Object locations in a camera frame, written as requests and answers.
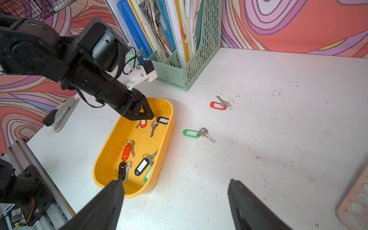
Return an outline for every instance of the robotic arm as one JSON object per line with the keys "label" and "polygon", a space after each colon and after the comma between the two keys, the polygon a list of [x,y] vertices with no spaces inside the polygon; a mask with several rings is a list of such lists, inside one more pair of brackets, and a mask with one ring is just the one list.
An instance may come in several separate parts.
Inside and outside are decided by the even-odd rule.
{"label": "robotic arm", "polygon": [[[93,18],[79,35],[60,37],[44,22],[0,15],[0,40],[0,72],[42,75],[60,82],[63,90],[94,96],[129,120],[153,119],[147,98],[117,80],[130,49],[101,18]],[[115,77],[106,72],[116,66]],[[137,69],[145,76],[155,71],[151,61]]]}

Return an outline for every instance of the colorful patterned wallpaper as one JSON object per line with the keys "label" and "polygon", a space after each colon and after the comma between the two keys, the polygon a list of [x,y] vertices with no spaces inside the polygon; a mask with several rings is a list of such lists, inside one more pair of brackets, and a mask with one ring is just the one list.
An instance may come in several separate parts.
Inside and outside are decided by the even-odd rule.
{"label": "colorful patterned wallpaper", "polygon": [[368,0],[222,0],[223,47],[368,58]]}
{"label": "colorful patterned wallpaper", "polygon": [[[78,0],[45,22],[61,36],[71,36],[79,34],[92,17],[101,17],[118,31],[104,0]],[[75,94],[42,76],[0,75],[0,154],[18,138],[34,136],[45,115]]]}

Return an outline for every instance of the white table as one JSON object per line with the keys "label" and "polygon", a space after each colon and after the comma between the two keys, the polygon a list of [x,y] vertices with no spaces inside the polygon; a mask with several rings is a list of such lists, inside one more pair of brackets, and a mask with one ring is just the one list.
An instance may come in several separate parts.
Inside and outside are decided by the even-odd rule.
{"label": "white table", "polygon": [[[367,73],[367,59],[221,48],[189,92],[139,85],[173,104],[176,127],[155,188],[124,200],[117,229],[233,229],[232,178],[293,229],[347,229],[335,209],[367,156]],[[232,109],[210,108],[216,95]],[[81,101],[28,142],[76,212],[101,190],[92,168],[117,119]],[[182,134],[201,127],[217,143]]]}

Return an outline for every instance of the mint green magazine holder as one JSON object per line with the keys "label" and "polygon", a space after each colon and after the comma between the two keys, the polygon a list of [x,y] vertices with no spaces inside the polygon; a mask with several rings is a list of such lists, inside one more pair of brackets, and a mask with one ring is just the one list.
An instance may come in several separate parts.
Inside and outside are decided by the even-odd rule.
{"label": "mint green magazine holder", "polygon": [[[180,65],[176,50],[164,63],[161,63],[157,50],[148,57],[149,60],[152,60],[156,70],[157,80],[184,91],[190,89],[220,49],[221,5],[220,0],[203,0],[201,41],[198,50],[184,68]],[[143,54],[143,49],[140,49],[137,53]],[[133,56],[133,52],[129,52],[126,59],[129,60]],[[129,65],[133,67],[133,63],[134,60],[130,61]]]}

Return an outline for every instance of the black strap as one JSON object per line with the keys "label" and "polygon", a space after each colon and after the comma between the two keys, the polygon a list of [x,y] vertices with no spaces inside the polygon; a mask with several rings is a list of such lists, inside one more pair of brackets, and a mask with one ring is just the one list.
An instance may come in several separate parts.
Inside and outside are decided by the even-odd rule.
{"label": "black strap", "polygon": [[116,72],[115,77],[113,77],[110,74],[106,73],[104,70],[100,70],[102,76],[108,81],[118,79],[118,77],[120,77],[120,75],[121,75],[121,73],[123,72],[123,69],[124,69],[124,63],[125,63],[124,47],[120,42],[117,43],[117,47],[118,47],[118,63],[117,63],[118,66],[117,66],[117,72]]}
{"label": "black strap", "polygon": [[82,100],[84,100],[85,103],[87,103],[90,107],[92,108],[101,108],[103,106],[105,106],[105,104],[101,105],[101,106],[94,106],[94,105],[91,105],[90,103],[87,102],[86,98],[84,97],[83,93],[80,91],[80,89],[75,89],[78,93],[78,95],[82,98]]}

